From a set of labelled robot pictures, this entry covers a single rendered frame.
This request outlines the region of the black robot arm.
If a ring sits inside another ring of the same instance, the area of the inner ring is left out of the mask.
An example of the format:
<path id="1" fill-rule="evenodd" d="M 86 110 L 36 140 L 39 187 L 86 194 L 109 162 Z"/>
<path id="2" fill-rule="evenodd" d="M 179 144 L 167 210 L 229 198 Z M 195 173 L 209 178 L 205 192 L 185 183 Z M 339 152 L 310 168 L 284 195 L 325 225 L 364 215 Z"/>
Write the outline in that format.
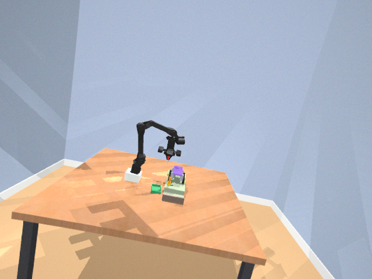
<path id="1" fill-rule="evenodd" d="M 145 121 L 143 123 L 137 124 L 137 131 L 138 131 L 138 154 L 137 158 L 133 160 L 133 165 L 131 168 L 131 173 L 139 174 L 141 172 L 141 166 L 145 163 L 145 154 L 144 154 L 144 133 L 145 130 L 150 127 L 158 128 L 170 135 L 171 137 L 166 137 L 168 140 L 168 144 L 173 146 L 175 145 L 175 142 L 177 145 L 184 145 L 185 144 L 185 138 L 184 136 L 178 136 L 177 131 L 170 127 L 165 127 L 153 120 Z M 166 156 L 172 157 L 175 156 L 176 152 L 174 151 L 174 148 L 171 149 L 170 147 L 167 149 Z"/>

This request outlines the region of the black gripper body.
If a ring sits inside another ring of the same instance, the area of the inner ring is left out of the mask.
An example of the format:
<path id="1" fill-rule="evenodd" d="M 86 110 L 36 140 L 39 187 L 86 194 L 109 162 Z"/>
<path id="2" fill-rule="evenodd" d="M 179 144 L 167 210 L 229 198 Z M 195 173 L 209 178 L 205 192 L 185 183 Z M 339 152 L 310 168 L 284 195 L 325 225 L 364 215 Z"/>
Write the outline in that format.
<path id="1" fill-rule="evenodd" d="M 171 149 L 173 149 L 173 148 L 174 148 L 174 145 L 171 146 L 171 145 L 167 144 L 167 149 L 168 149 L 169 147 L 170 147 Z M 163 146 L 159 146 L 158 152 L 162 153 L 162 152 L 164 151 L 164 153 L 167 153 L 167 149 L 164 149 Z M 176 152 L 176 156 L 181 156 L 181 150 L 177 150 L 177 151 L 175 151 L 175 152 Z"/>

